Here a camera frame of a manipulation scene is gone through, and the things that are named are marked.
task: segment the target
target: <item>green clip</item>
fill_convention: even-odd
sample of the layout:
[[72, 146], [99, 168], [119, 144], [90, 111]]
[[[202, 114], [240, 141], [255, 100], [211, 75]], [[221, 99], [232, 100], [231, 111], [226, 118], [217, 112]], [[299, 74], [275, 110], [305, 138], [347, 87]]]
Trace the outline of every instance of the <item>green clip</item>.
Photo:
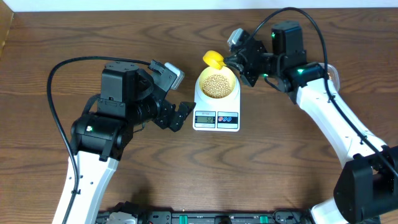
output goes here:
[[268, 216], [260, 216], [260, 223], [268, 223]]
[[188, 224], [188, 216], [180, 215], [180, 224]]

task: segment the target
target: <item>wooden table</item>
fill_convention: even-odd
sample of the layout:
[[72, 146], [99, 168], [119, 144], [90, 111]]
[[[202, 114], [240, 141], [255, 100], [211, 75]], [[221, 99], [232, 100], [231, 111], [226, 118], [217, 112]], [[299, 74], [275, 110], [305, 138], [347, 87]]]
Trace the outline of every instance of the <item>wooden table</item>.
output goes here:
[[[171, 62], [186, 77], [167, 97], [193, 101], [207, 50], [228, 55], [238, 27], [253, 31], [274, 10], [17, 13], [0, 61], [2, 223], [49, 223], [67, 171], [67, 150], [50, 114], [47, 75], [62, 60], [104, 55]], [[398, 144], [397, 9], [311, 9], [325, 36], [341, 95], [390, 146]], [[256, 36], [271, 50], [271, 25], [300, 21], [309, 61], [322, 61], [310, 23], [277, 16]], [[76, 62], [53, 82], [58, 115], [70, 132], [86, 100], [100, 92], [104, 61]], [[242, 87], [241, 130], [181, 131], [149, 123], [124, 150], [101, 209], [126, 200], [174, 210], [308, 208], [332, 196], [341, 172], [326, 138], [289, 98], [262, 81]], [[384, 215], [396, 223], [398, 212]]]

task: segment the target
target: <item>white scale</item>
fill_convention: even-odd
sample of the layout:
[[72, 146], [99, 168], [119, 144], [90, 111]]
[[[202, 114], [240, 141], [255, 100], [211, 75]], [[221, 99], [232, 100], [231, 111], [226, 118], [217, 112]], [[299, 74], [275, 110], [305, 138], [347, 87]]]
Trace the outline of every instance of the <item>white scale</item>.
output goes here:
[[[202, 90], [203, 81], [212, 74], [222, 74], [229, 78], [233, 91], [224, 98], [211, 98]], [[239, 131], [241, 127], [241, 86], [238, 78], [227, 67], [217, 70], [204, 69], [195, 85], [193, 128], [197, 131]]]

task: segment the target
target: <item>yellow scoop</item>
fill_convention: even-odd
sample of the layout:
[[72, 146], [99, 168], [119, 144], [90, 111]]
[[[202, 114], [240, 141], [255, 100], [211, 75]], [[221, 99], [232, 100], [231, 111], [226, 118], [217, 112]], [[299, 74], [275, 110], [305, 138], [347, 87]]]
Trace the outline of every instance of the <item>yellow scoop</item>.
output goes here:
[[203, 56], [203, 61], [210, 67], [221, 70], [223, 66], [226, 66], [224, 63], [224, 57], [221, 56], [218, 52], [214, 50], [209, 50], [206, 52], [205, 56]]

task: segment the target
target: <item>white wall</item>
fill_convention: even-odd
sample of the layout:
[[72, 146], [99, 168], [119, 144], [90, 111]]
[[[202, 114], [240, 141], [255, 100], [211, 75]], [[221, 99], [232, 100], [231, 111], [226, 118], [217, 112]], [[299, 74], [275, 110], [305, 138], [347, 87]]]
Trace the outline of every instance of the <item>white wall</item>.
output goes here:
[[398, 0], [4, 0], [14, 12], [398, 7]]

